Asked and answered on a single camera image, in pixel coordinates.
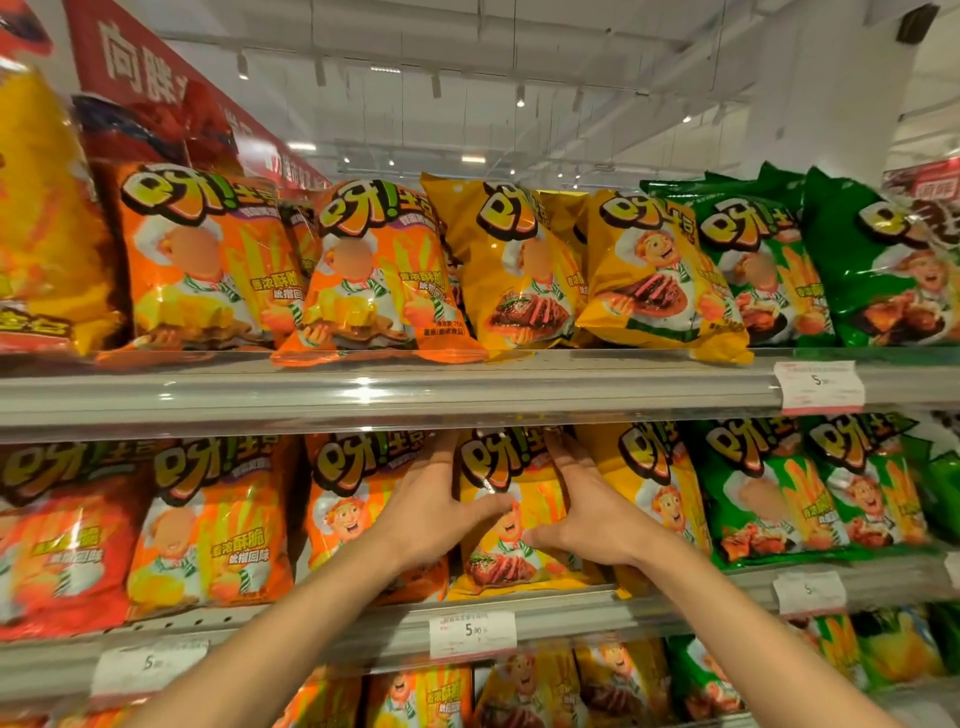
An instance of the metal shelf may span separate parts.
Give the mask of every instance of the metal shelf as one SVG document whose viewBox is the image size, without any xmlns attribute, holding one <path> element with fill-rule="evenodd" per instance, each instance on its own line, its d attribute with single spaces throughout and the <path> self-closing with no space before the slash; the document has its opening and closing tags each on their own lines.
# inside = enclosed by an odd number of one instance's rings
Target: metal shelf
<svg viewBox="0 0 960 728">
<path fill-rule="evenodd" d="M 836 570 L 851 611 L 960 598 L 943 553 L 922 553 L 843 564 L 745 569 L 732 580 L 765 609 L 776 612 L 774 580 L 796 571 Z M 205 609 L 69 640 L 0 645 L 0 703 L 45 700 L 88 691 L 105 649 L 146 646 L 164 640 L 203 639 L 222 643 L 264 607 Z M 429 622 L 447 614 L 507 610 L 516 616 L 520 643 L 589 643 L 682 634 L 683 619 L 659 593 L 621 601 L 611 585 L 581 592 L 514 595 L 472 602 L 390 607 L 356 621 L 320 658 L 319 664 L 344 672 L 382 672 L 429 664 Z"/>
<path fill-rule="evenodd" d="M 677 351 L 525 352 L 460 366 L 406 353 L 309 369 L 249 352 L 194 352 L 152 369 L 131 356 L 123 373 L 0 357 L 0 443 L 769 416 L 782 405 L 774 364 L 796 357 L 856 359 L 868 409 L 960 406 L 960 349 L 772 351 L 750 367 Z"/>
</svg>

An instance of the red banner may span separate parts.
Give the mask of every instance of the red banner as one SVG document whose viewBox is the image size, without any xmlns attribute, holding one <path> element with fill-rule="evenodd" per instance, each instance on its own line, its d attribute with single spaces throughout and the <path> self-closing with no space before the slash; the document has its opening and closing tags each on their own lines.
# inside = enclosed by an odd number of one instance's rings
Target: red banner
<svg viewBox="0 0 960 728">
<path fill-rule="evenodd" d="M 117 104 L 176 103 L 187 81 L 209 86 L 233 128 L 240 162 L 248 174 L 285 187 L 323 188 L 329 180 L 163 40 L 112 0 L 63 0 L 80 88 Z"/>
</svg>

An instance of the chip bag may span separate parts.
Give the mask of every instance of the chip bag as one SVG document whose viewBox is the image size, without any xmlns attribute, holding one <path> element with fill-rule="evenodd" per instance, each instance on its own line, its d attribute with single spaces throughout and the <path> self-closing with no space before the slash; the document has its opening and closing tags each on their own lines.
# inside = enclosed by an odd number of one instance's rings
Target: chip bag
<svg viewBox="0 0 960 728">
<path fill-rule="evenodd" d="M 616 728 L 629 718 L 639 728 L 673 725 L 670 672 L 661 640 L 577 647 L 580 695 L 593 725 Z"/>
<path fill-rule="evenodd" d="M 358 677 L 324 679 L 319 668 L 287 704 L 274 728 L 354 728 L 362 688 Z"/>
<path fill-rule="evenodd" d="M 807 450 L 860 546 L 919 546 L 929 539 L 902 429 L 900 420 L 877 414 L 804 418 Z"/>
<path fill-rule="evenodd" d="M 298 443 L 209 437 L 176 441 L 156 455 L 159 494 L 127 580 L 131 619 L 261 604 L 293 587 L 284 501 Z"/>
<path fill-rule="evenodd" d="M 690 720 L 740 713 L 743 698 L 707 648 L 693 635 L 667 638 L 671 686 Z"/>
<path fill-rule="evenodd" d="M 102 349 L 123 324 L 74 130 L 38 72 L 0 77 L 0 352 Z"/>
<path fill-rule="evenodd" d="M 166 163 L 114 174 L 134 347 L 276 347 L 294 331 L 303 283 L 268 184 Z"/>
<path fill-rule="evenodd" d="M 953 264 L 919 216 L 816 168 L 804 199 L 804 241 L 845 345 L 960 340 Z"/>
<path fill-rule="evenodd" d="M 587 301 L 569 248 L 536 195 L 508 182 L 420 176 L 446 240 L 464 261 L 461 284 L 477 340 L 491 352 L 568 342 Z"/>
<path fill-rule="evenodd" d="M 297 335 L 275 361 L 410 349 L 433 361 L 486 358 L 450 290 L 430 201 L 383 180 L 341 182 L 318 199 L 322 255 Z"/>
<path fill-rule="evenodd" d="M 155 448 L 121 441 L 0 449 L 0 640 L 123 624 Z"/>
<path fill-rule="evenodd" d="M 498 661 L 470 728 L 591 728 L 573 653 L 521 651 Z"/>
<path fill-rule="evenodd" d="M 835 334 L 824 286 L 800 226 L 758 182 L 650 182 L 690 206 L 700 244 L 736 296 L 750 345 L 828 347 Z"/>
<path fill-rule="evenodd" d="M 926 607 L 888 607 L 851 615 L 870 690 L 947 674 Z"/>
<path fill-rule="evenodd" d="M 700 250 L 693 211 L 611 190 L 588 202 L 590 300 L 577 325 L 601 339 L 749 364 L 730 287 Z"/>
<path fill-rule="evenodd" d="M 564 490 L 541 428 L 473 430 L 458 451 L 461 502 L 507 493 L 514 505 L 489 530 L 481 524 L 460 542 L 464 573 L 448 599 L 603 583 L 599 570 L 575 554 L 557 554 L 558 561 L 523 543 L 527 530 L 566 516 Z"/>
<path fill-rule="evenodd" d="M 463 728 L 470 719 L 472 693 L 469 666 L 375 675 L 367 728 Z"/>
<path fill-rule="evenodd" d="M 710 533 L 725 563 L 796 560 L 805 551 L 849 545 L 793 418 L 691 423 L 684 439 L 710 500 Z"/>
<path fill-rule="evenodd" d="M 298 581 L 376 521 L 425 442 L 422 430 L 306 436 L 313 482 Z M 444 555 L 434 564 L 402 573 L 374 604 L 443 599 L 449 580 Z"/>
<path fill-rule="evenodd" d="M 617 493 L 705 554 L 713 552 L 697 474 L 674 423 L 577 425 L 576 433 Z M 649 590 L 634 567 L 613 572 L 621 598 Z"/>
</svg>

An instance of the ceiling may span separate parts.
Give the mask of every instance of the ceiling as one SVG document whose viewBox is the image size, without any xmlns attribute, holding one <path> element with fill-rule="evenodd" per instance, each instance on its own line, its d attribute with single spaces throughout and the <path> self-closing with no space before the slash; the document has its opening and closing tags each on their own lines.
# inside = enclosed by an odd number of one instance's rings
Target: ceiling
<svg viewBox="0 0 960 728">
<path fill-rule="evenodd" d="M 333 180 L 515 170 L 584 189 L 735 172 L 761 26 L 790 2 L 121 0 Z M 960 148 L 960 0 L 939 4 L 888 168 Z"/>
</svg>

